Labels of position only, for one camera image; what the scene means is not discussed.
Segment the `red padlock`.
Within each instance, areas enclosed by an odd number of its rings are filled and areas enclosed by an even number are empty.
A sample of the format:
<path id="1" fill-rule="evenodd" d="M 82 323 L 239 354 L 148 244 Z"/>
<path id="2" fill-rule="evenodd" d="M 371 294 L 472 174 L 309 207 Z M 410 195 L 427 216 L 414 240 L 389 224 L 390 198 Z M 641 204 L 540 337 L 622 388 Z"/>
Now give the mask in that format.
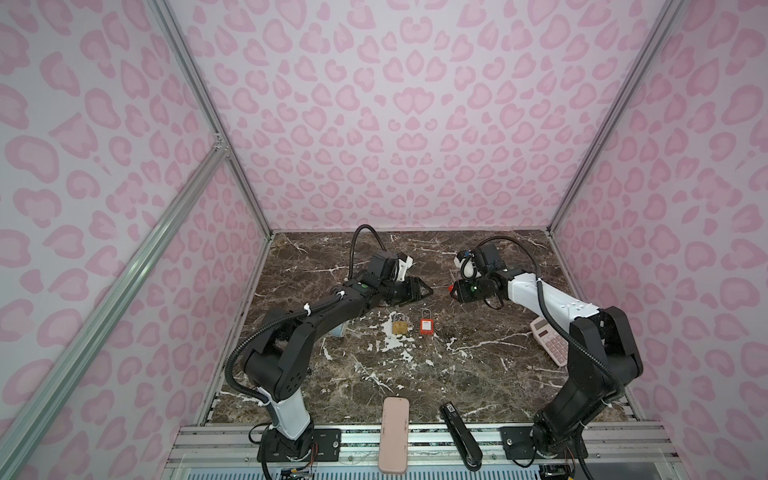
<path id="1" fill-rule="evenodd" d="M 435 333 L 435 320 L 429 309 L 421 311 L 419 330 L 421 335 L 433 335 Z"/>

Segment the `brass padlock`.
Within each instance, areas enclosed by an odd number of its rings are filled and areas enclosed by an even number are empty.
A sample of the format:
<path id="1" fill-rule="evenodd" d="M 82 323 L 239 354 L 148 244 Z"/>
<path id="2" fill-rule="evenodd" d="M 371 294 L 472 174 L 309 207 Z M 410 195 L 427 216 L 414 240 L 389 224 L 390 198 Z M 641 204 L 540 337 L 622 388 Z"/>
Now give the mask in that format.
<path id="1" fill-rule="evenodd" d="M 405 314 L 403 313 L 393 314 L 391 331 L 392 331 L 392 334 L 396 336 L 404 336 L 408 333 L 409 320 Z"/>

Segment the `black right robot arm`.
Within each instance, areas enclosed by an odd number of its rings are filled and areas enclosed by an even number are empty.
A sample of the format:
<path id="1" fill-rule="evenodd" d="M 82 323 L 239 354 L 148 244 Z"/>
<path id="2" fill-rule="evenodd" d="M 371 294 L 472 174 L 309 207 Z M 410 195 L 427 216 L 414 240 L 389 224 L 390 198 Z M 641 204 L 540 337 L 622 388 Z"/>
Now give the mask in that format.
<path id="1" fill-rule="evenodd" d="M 522 306 L 547 322 L 568 345 L 568 379 L 537 412 L 530 433 L 534 451 L 552 457 L 569 449 L 581 454 L 584 428 L 610 403 L 625 395 L 626 387 L 644 366 L 627 314 L 618 307 L 585 303 L 549 284 L 527 247 L 531 272 L 509 266 L 489 237 L 455 256 L 460 279 L 450 289 L 460 303 L 488 301 Z"/>

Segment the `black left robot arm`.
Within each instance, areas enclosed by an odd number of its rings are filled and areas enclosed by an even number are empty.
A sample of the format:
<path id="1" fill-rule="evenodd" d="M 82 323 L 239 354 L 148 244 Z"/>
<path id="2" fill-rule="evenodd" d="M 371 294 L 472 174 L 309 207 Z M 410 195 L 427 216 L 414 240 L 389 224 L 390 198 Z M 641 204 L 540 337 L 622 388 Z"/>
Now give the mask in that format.
<path id="1" fill-rule="evenodd" d="M 256 399 L 283 440 L 301 443 L 313 421 L 301 387 L 317 340 L 337 326 L 382 305 L 419 302 L 434 290 L 409 269 L 413 259 L 400 252 L 376 252 L 367 267 L 349 274 L 320 300 L 298 310 L 273 309 L 264 322 L 229 354 L 224 376 L 230 388 Z"/>

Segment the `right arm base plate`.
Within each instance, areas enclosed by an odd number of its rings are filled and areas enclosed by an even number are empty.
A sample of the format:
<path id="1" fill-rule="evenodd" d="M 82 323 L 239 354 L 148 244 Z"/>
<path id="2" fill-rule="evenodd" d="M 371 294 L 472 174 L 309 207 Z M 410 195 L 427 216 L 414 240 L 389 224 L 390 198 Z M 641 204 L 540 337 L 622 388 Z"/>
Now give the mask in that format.
<path id="1" fill-rule="evenodd" d="M 523 466 L 541 460 L 565 460 L 579 455 L 588 457 L 580 435 L 554 436 L 546 427 L 538 424 L 503 426 L 499 428 L 501 444 L 507 460 Z"/>

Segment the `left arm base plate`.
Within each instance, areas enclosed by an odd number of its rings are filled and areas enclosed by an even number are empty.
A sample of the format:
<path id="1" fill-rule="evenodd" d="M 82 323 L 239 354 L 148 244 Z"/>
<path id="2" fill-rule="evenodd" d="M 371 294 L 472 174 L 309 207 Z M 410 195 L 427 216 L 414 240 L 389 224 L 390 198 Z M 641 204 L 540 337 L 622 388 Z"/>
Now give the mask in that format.
<path id="1" fill-rule="evenodd" d="M 267 430 L 260 440 L 257 459 L 272 462 L 336 462 L 341 447 L 341 430 L 314 428 L 312 425 L 297 439 L 289 439 L 277 429 Z"/>

